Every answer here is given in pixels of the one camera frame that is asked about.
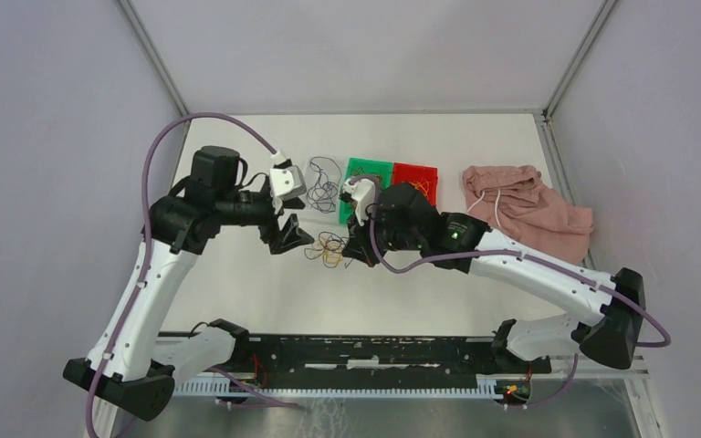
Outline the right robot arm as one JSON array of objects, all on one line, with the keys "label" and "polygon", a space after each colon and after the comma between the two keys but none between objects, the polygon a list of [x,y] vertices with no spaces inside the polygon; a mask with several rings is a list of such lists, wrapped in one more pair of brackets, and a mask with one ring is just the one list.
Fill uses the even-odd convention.
[{"label": "right robot arm", "polygon": [[645,311],[638,272],[608,274],[546,255],[469,214],[439,212],[408,182],[381,189],[351,177],[340,199],[353,207],[346,258],[396,274],[432,265],[492,278],[561,309],[555,317],[504,321],[490,349],[498,370],[577,353],[616,370],[632,365]]}]

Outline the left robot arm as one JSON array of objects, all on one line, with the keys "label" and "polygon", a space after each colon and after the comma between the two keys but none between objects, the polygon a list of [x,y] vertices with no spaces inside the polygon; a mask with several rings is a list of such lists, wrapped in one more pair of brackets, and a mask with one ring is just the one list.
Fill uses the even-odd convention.
[{"label": "left robot arm", "polygon": [[285,209],[304,208],[307,190],[300,168],[281,153],[261,188],[245,188],[247,163],[225,147],[204,146],[193,156],[190,173],[148,210],[139,261],[109,325],[84,358],[70,360],[63,376],[89,395],[135,418],[151,421],[167,406],[176,387],[224,365],[243,369],[251,357],[246,329],[216,321],[167,349],[157,349],[162,324],[175,295],[209,240],[224,226],[255,226],[273,255],[312,237]]}]

